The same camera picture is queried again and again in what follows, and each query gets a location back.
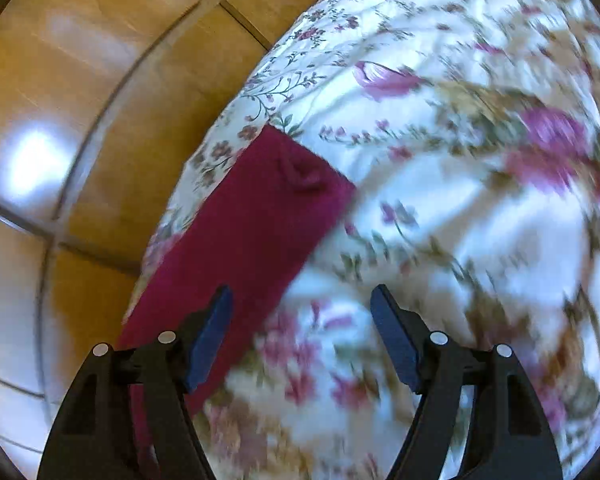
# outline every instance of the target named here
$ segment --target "floral bedding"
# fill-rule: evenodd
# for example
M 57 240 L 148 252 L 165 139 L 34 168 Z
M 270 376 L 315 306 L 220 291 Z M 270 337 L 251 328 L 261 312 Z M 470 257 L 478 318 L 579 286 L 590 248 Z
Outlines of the floral bedding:
M 368 311 L 386 283 L 432 330 L 514 348 L 573 478 L 600 444 L 600 17 L 589 1 L 319 0 L 186 164 L 136 297 L 267 122 L 358 193 L 194 416 L 216 476 L 387 475 L 418 397 Z M 458 470 L 471 398 L 442 478 Z

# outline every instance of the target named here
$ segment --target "silver pin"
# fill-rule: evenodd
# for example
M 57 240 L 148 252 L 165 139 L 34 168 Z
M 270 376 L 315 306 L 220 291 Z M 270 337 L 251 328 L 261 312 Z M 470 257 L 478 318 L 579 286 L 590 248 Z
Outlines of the silver pin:
M 158 336 L 158 341 L 160 341 L 163 345 L 173 343 L 175 340 L 176 340 L 176 334 L 175 334 L 175 332 L 172 332 L 171 330 L 166 330 L 165 332 L 162 332 Z
M 502 357 L 511 357 L 513 355 L 513 350 L 509 345 L 500 344 L 496 346 L 496 352 Z
M 106 343 L 99 343 L 93 347 L 93 355 L 96 357 L 102 357 L 109 351 L 109 345 Z
M 429 339 L 431 339 L 432 343 L 440 346 L 446 345 L 449 342 L 449 338 L 444 332 L 431 332 Z

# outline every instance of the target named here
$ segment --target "bright light spot on floor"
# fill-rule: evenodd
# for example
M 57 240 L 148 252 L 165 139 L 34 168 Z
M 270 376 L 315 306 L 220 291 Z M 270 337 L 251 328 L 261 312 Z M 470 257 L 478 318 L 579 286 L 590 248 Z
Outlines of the bright light spot on floor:
M 24 133 L 11 159 L 9 187 L 23 197 L 44 184 L 62 182 L 71 163 L 54 138 L 40 128 Z

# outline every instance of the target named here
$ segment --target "tiled floor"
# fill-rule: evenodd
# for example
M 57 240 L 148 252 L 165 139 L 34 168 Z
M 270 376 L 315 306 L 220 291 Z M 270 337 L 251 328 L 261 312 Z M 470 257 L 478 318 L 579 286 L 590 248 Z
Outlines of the tiled floor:
M 0 445 L 28 478 L 84 355 L 115 341 L 184 160 L 313 1 L 11 0 L 5 8 Z

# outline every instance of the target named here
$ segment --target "red cloth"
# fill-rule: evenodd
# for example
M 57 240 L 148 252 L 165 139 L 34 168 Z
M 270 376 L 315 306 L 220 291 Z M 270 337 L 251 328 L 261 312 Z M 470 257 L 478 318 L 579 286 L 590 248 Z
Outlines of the red cloth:
M 123 327 L 119 346 L 137 347 L 229 285 L 234 314 L 208 380 L 186 402 L 197 412 L 251 343 L 309 254 L 349 204 L 355 186 L 292 139 L 265 126 L 206 199 L 165 256 Z M 137 419 L 137 444 L 148 437 Z

